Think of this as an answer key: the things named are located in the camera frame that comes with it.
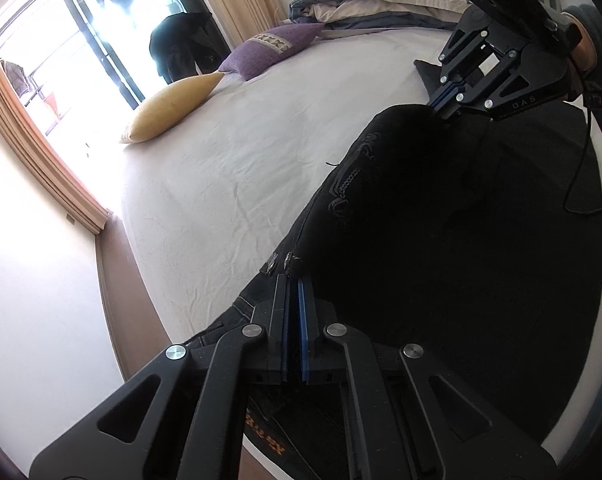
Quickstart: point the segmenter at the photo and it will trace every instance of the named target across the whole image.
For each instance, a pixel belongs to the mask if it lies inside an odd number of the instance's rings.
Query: pillow
[[[245,81],[249,81],[272,65],[302,51],[322,28],[322,23],[290,23],[270,28],[235,48],[221,63],[219,70],[238,72]]]
[[[326,23],[332,30],[427,27],[452,29],[466,0],[294,0],[295,23]]]
[[[187,77],[162,88],[134,111],[121,142],[143,142],[166,132],[205,101],[222,78],[221,72],[212,72]]]

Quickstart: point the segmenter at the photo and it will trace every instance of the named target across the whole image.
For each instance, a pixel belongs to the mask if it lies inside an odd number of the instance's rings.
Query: wooden floor
[[[148,296],[123,222],[112,216],[96,238],[98,280],[114,353],[128,380],[172,342]],[[239,480],[274,480],[245,448]]]

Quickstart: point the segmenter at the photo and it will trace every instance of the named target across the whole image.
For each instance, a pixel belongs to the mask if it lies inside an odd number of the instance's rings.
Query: sliding glass door
[[[203,0],[30,0],[0,30],[8,79],[53,148],[106,205],[120,169],[118,140],[132,110],[166,83],[150,35]],[[213,20],[198,32],[225,58]]]

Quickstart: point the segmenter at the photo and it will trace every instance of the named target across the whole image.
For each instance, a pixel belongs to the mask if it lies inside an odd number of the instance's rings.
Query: wrinkled sheet
[[[412,28],[315,40],[249,82],[226,76],[156,139],[124,149],[121,214],[172,341],[227,309],[367,123],[426,103],[415,59],[449,32]]]

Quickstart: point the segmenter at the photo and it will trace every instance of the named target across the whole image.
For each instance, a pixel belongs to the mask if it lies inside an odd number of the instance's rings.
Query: yellow pillow
[[[187,77],[148,97],[134,111],[121,142],[143,142],[166,132],[205,101],[222,78],[222,72]]]

